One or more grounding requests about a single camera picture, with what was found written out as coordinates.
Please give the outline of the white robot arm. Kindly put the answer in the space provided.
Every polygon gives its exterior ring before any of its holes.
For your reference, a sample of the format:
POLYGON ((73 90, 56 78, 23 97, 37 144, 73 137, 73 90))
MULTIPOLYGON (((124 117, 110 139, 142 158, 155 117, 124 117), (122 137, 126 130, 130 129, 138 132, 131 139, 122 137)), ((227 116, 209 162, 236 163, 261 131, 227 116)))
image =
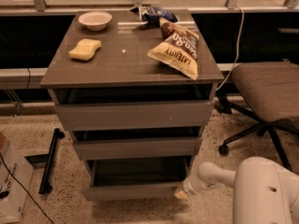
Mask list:
POLYGON ((233 190, 233 224, 292 224, 299 218, 299 176, 262 157, 247 158, 234 171, 204 162, 174 195, 186 200, 220 185, 233 190))

